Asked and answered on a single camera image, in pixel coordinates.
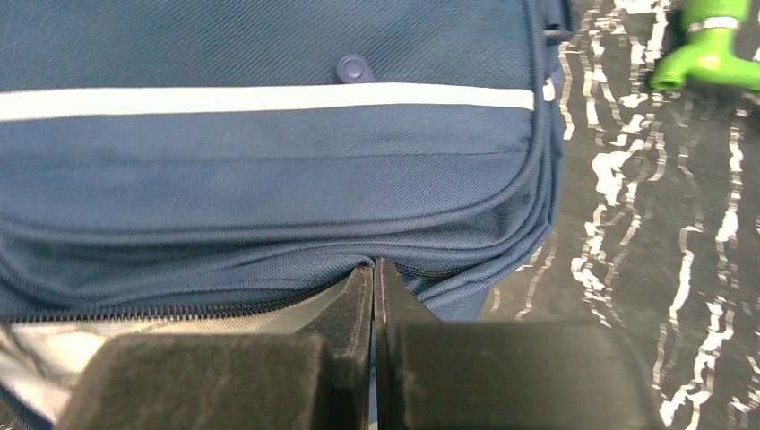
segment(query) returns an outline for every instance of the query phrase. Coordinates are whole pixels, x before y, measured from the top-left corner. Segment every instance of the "blue button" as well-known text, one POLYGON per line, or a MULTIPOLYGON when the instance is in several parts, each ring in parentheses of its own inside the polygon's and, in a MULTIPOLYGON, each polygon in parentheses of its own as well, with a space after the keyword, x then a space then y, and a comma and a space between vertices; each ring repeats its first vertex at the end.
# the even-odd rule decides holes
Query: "blue button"
POLYGON ((341 58, 336 72, 343 83, 375 82, 372 69, 369 68, 367 60, 361 56, 352 55, 341 58))

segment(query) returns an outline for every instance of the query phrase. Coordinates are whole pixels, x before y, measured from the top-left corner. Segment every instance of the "white trim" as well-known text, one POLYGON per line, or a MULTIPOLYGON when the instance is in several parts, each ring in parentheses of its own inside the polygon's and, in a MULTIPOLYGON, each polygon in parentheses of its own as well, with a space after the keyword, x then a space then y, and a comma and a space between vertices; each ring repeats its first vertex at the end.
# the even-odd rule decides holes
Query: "white trim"
POLYGON ((533 110, 533 99, 530 90, 394 82, 303 87, 32 90, 0 93, 0 122, 418 104, 533 110))

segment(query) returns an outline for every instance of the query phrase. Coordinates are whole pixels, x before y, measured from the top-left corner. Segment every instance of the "white stripe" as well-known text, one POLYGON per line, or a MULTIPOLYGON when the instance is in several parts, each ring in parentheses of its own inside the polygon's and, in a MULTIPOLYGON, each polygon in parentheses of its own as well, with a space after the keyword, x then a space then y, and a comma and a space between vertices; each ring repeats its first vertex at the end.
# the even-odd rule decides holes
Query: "white stripe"
POLYGON ((533 110, 533 92, 421 83, 33 90, 0 93, 0 122, 71 116, 258 112, 418 104, 533 110))

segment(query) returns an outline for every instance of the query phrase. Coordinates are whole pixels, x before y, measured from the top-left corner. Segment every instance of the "green plastic handle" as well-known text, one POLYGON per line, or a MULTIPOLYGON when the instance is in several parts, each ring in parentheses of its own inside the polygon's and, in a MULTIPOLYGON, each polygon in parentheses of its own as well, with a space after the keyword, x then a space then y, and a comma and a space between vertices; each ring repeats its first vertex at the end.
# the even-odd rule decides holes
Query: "green plastic handle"
MULTIPOLYGON (((707 18, 730 17, 744 22, 751 0, 690 0, 682 25, 707 18)), ((689 35, 688 44, 665 57, 654 71, 650 85, 655 90, 674 91, 684 87, 687 77, 698 81, 737 85, 760 92, 760 63, 737 58, 733 52, 734 29, 703 29, 689 35)))

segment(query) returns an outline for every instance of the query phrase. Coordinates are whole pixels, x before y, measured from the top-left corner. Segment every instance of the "black marble surface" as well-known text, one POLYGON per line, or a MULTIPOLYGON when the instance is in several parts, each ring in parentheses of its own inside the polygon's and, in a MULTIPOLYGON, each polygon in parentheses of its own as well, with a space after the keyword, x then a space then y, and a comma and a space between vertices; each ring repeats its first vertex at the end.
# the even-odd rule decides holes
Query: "black marble surface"
MULTIPOLYGON (((674 429, 760 429, 760 106, 741 90, 643 83, 673 45, 665 0, 579 0, 563 47, 559 222, 485 320, 625 331, 674 429)), ((738 52, 760 47, 757 7, 738 52)))

